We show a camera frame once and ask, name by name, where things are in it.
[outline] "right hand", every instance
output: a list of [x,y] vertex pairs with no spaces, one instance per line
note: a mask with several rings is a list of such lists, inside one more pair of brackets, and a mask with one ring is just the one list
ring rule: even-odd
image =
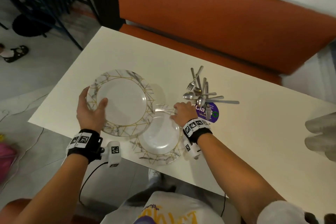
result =
[[198,118],[196,108],[190,102],[176,103],[174,108],[177,109],[177,114],[170,116],[170,118],[182,128],[189,120]]

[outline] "black cable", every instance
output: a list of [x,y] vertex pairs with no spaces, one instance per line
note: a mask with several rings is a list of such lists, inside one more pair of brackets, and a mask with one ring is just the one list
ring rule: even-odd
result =
[[82,185],[82,187],[81,187],[81,190],[80,190],[80,192],[79,192],[79,197],[78,197],[78,201],[80,202],[80,204],[81,204],[82,206],[86,207],[86,205],[84,205],[84,204],[82,203],[82,201],[81,201],[81,193],[82,193],[82,190],[83,190],[83,188],[84,188],[84,185],[86,184],[87,180],[91,177],[91,175],[92,175],[92,174],[93,174],[99,167],[101,167],[102,165],[107,164],[107,163],[108,163],[108,162],[104,162],[103,164],[100,164],[98,167],[96,167],[96,168],[92,171],[92,173],[88,176],[88,178],[86,178],[85,182],[83,183],[83,185]]
[[222,214],[220,215],[221,217],[223,216],[223,213],[224,213],[224,210],[225,210],[225,201],[226,201],[226,194],[224,193],[224,207],[223,207]]

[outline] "forearm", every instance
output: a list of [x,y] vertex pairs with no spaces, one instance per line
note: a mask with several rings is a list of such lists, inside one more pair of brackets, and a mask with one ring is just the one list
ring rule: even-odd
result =
[[203,134],[198,145],[217,183],[247,223],[256,223],[271,202],[284,200],[267,181],[212,134]]
[[88,160],[78,154],[68,156],[53,178],[32,199],[15,224],[69,223],[78,201]]

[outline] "white sleeve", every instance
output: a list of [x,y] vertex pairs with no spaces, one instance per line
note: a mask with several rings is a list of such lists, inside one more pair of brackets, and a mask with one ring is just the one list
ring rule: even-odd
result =
[[275,201],[266,206],[258,216],[257,224],[307,224],[305,212],[286,201]]

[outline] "hand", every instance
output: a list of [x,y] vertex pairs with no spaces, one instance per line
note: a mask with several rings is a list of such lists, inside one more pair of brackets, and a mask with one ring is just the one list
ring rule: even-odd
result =
[[95,111],[91,111],[86,103],[86,95],[90,86],[83,89],[79,95],[77,107],[77,119],[81,129],[91,129],[97,131],[99,134],[103,129],[105,123],[105,107],[108,99],[103,98]]
[[190,102],[176,103],[174,108],[177,109],[177,114],[170,116],[170,118],[180,127],[184,127],[189,120],[198,118],[196,108]]

